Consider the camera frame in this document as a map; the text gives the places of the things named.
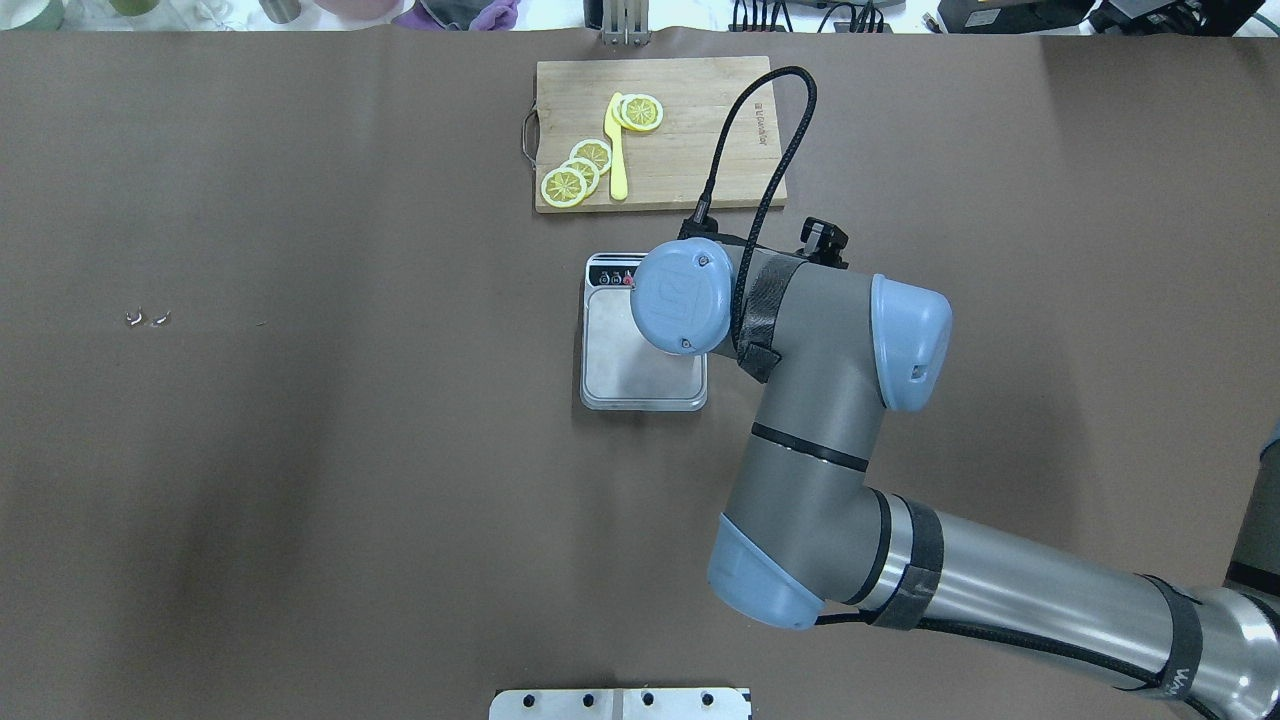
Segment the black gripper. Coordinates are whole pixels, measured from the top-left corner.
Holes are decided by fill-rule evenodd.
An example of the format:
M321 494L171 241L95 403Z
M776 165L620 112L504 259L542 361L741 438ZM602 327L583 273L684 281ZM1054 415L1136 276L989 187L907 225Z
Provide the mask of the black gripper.
M844 259L849 241L849 234L833 222L808 217L803 223L801 247L797 255L808 263L833 269L849 269L849 263Z

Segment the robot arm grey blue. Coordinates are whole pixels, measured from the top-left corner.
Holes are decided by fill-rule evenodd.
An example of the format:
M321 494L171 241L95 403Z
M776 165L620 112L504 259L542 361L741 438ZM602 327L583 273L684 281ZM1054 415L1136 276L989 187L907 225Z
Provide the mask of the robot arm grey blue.
M762 383L707 579L740 614L858 623L1021 651L1202 719L1277 716L1277 436L1260 452L1224 582L1116 571L869 487L887 411L925 406L954 315L932 290L849 270L846 234L801 249L722 234L696 211L628 287L643 337L731 357Z

